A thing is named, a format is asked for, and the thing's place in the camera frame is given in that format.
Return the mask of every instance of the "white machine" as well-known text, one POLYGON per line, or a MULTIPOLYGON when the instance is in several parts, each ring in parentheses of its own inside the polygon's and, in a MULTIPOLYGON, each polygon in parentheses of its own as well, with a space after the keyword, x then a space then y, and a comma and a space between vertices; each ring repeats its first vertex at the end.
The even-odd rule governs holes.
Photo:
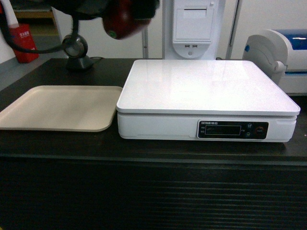
POLYGON ((243 59, 286 93, 307 93, 307 30, 262 30, 248 38, 243 59))
POLYGON ((300 108, 250 61, 137 60, 117 103, 123 138, 287 142, 300 108))
POLYGON ((164 0, 163 59, 214 60, 225 0, 164 0))

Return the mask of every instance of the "red object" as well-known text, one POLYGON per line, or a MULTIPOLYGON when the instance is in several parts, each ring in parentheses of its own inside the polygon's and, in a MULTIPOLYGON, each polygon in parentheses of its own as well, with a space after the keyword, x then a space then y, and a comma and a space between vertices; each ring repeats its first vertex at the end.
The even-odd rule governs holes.
POLYGON ((114 39, 130 37, 150 23, 150 19, 135 20, 132 16, 131 0, 114 0, 102 18, 106 33, 114 39))
MULTIPOLYGON (((36 50, 28 24, 19 24, 18 27, 12 27, 10 32, 15 44, 25 49, 36 50)), ((23 53, 14 49, 13 51, 19 63, 29 63, 39 56, 38 54, 23 53)))

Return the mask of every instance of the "gray floor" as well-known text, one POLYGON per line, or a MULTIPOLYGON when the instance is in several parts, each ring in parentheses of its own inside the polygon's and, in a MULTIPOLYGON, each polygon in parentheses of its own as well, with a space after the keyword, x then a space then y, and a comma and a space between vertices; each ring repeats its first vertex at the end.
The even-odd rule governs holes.
MULTIPOLYGON (((37 49, 47 49, 61 44, 58 36, 34 36, 33 39, 37 49)), ((40 54, 39 58, 26 64, 18 63, 15 58, 2 63, 0 64, 2 70, 0 72, 0 90, 8 87, 49 59, 66 57, 65 53, 60 51, 52 54, 40 54)))

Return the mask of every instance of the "metal pole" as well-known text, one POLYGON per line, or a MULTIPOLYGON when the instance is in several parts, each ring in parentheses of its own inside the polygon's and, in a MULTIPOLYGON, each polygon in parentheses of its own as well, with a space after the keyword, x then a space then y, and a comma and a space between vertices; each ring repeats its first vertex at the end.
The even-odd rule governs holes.
POLYGON ((143 59, 148 59, 148 29, 142 31, 143 59))
POLYGON ((231 58, 232 54, 232 48, 235 42, 235 36, 236 36, 236 29, 240 17, 240 11, 241 11, 241 6, 242 6, 242 0, 237 0, 236 2, 236 12, 234 14, 234 20, 233 20, 233 25, 231 28, 231 33, 230 33, 230 38, 229 38, 229 44, 226 52, 226 59, 231 58))

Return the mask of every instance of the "scale weighing platform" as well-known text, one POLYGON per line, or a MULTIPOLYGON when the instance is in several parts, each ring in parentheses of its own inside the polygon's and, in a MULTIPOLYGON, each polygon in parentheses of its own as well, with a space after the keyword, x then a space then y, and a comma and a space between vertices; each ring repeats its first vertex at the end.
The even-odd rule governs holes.
POLYGON ((300 108, 250 61, 137 60, 117 111, 128 139, 287 142, 300 108))

